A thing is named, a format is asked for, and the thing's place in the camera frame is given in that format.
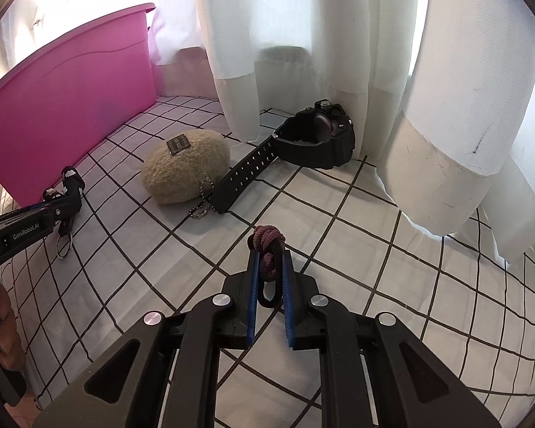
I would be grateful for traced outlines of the person left hand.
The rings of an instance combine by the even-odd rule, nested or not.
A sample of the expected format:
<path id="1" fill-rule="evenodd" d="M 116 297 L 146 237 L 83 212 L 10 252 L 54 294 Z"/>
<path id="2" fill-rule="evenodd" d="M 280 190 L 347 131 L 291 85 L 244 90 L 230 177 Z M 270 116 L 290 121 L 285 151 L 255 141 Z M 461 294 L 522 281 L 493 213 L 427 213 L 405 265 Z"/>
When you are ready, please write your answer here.
<path id="1" fill-rule="evenodd" d="M 14 318 L 10 298 L 0 284 L 0 364 L 10 371 L 22 371 L 26 355 Z"/>

